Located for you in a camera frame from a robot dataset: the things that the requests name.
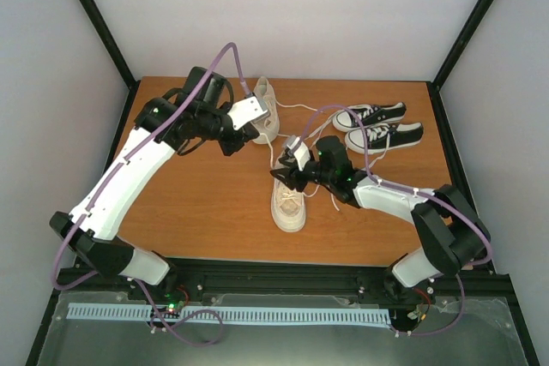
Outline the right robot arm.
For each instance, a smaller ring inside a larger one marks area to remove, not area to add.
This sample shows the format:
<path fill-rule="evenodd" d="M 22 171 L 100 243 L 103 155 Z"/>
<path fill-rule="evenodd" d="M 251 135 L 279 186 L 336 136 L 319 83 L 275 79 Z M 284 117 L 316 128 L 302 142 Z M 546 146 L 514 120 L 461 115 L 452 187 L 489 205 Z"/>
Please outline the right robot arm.
<path fill-rule="evenodd" d="M 325 136 L 311 151 L 297 136 L 283 144 L 280 164 L 272 176 L 298 192 L 314 183 L 337 201 L 374 210 L 413 225 L 420 247 L 391 264 L 383 276 L 385 296 L 405 300 L 407 292 L 438 275 L 457 275 L 465 266 L 478 264 L 480 255 L 492 252 L 490 235 L 462 192 L 452 185 L 418 189 L 356 168 L 343 143 Z"/>

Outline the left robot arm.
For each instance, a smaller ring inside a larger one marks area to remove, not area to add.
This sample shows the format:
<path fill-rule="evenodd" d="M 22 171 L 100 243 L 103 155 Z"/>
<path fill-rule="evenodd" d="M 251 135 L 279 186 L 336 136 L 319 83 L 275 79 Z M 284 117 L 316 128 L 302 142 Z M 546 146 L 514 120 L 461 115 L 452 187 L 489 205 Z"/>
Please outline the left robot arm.
<path fill-rule="evenodd" d="M 53 214 L 50 227 L 95 273 L 139 279 L 163 300 L 177 293 L 170 263 L 125 242 L 118 230 L 151 177 L 172 156 L 188 154 L 190 141 L 217 141 L 230 156 L 259 136 L 255 124 L 269 114 L 263 96 L 248 92 L 240 101 L 221 104 L 224 91 L 232 91 L 227 78 L 193 68 L 182 87 L 143 106 L 118 156 L 87 197 L 70 212 Z"/>

